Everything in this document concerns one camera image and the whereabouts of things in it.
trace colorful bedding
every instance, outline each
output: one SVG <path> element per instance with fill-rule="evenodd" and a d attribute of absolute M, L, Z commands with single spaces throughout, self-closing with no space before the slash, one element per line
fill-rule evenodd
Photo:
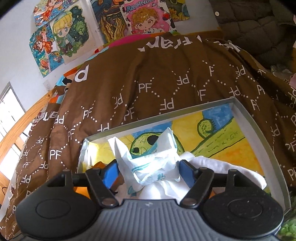
<path fill-rule="evenodd" d="M 25 144 L 8 208 L 1 209 L 5 215 L 0 229 L 6 239 L 19 230 L 15 209 L 21 200 L 61 170 L 77 170 L 84 138 L 230 97 L 254 118 L 287 185 L 296 186 L 294 88 L 222 39 L 165 33 L 127 42 L 104 48 L 58 81 L 55 96 Z"/>

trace wall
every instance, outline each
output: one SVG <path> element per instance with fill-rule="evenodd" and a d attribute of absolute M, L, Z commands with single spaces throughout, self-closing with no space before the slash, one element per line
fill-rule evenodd
<path fill-rule="evenodd" d="M 62 74 L 83 63 L 93 51 L 73 62 L 59 66 L 48 76 L 42 77 L 29 48 L 31 35 L 37 30 L 33 9 L 39 0 L 22 0 L 0 20 L 0 93 L 10 81 L 18 99 L 28 110 Z M 208 0 L 186 0 L 191 18 L 177 22 L 180 33 L 216 30 L 218 24 Z"/>

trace green cartoon animal drawing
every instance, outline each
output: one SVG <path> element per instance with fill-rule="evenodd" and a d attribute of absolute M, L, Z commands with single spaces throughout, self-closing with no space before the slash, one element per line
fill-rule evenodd
<path fill-rule="evenodd" d="M 197 132 L 204 140 L 198 143 L 197 147 L 191 151 L 192 154 L 211 157 L 245 138 L 233 117 L 217 132 L 213 133 L 214 129 L 215 127 L 211 119 L 202 119 L 197 124 Z M 130 153 L 134 155 L 133 158 L 149 150 L 160 134 L 161 132 L 146 132 L 139 135 L 131 144 Z M 177 153 L 180 155 L 184 153 L 184 148 L 177 136 L 174 135 L 174 137 L 177 143 Z"/>

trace white plastic wrapper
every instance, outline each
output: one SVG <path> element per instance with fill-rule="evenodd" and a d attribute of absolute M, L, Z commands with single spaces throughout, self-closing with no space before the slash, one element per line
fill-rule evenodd
<path fill-rule="evenodd" d="M 118 138 L 108 140 L 123 175 L 127 194 L 140 191 L 156 181 L 180 180 L 177 161 L 177 144 L 170 128 L 167 128 L 154 145 L 138 158 L 132 158 L 129 149 Z"/>

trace black quilted fabric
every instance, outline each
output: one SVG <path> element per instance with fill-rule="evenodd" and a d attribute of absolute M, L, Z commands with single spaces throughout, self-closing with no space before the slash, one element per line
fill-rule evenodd
<path fill-rule="evenodd" d="M 248 51 L 266 68 L 278 63 L 289 65 L 296 27 L 292 25 L 293 14 L 287 9 L 291 25 L 281 24 L 266 0 L 210 0 L 210 3 L 213 12 L 219 12 L 216 19 L 225 40 Z"/>

